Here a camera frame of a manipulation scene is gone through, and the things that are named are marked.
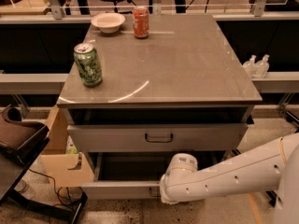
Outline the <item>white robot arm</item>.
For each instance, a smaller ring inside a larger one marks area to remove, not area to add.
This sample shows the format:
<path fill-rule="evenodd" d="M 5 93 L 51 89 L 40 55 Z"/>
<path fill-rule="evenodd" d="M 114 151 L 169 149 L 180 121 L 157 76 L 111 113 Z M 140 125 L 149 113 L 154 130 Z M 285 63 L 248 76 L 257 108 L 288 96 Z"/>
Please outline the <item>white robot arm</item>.
<path fill-rule="evenodd" d="M 163 203 L 275 190 L 275 224 L 299 224 L 299 133 L 270 141 L 208 168 L 175 155 L 160 180 Z"/>

